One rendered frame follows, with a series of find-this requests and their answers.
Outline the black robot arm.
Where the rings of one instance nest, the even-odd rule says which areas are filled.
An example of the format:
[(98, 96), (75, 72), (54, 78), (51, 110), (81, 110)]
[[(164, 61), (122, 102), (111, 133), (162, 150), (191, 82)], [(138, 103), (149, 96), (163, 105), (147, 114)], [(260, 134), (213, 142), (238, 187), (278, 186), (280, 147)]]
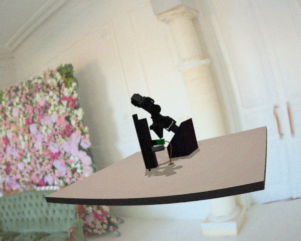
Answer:
[[(158, 104), (154, 104), (154, 100), (150, 97), (146, 97), (146, 96), (141, 96), (140, 94), (133, 94), (133, 96), (131, 97), (131, 103), (134, 106), (143, 108), (144, 110), (146, 110), (147, 112), (149, 112), (151, 115), (153, 114), (158, 114), (161, 112), (161, 107)], [(169, 116), (162, 116), (160, 115), (160, 119), (159, 119), (160, 123), (167, 123), (164, 128), (170, 132), (172, 131), (173, 133), (176, 133), (178, 126), (176, 125), (176, 121), (169, 117)]]

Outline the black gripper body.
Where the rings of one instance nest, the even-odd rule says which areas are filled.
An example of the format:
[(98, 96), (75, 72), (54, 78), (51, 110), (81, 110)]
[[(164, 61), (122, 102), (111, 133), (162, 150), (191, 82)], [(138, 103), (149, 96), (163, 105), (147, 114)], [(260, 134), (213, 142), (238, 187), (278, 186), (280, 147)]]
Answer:
[(161, 128), (163, 125), (167, 124), (167, 123), (163, 123), (163, 122), (160, 123), (159, 122), (160, 115), (161, 115), (160, 113), (151, 115), (151, 118), (153, 120), (153, 124), (150, 125), (150, 127), (149, 127), (150, 130)]

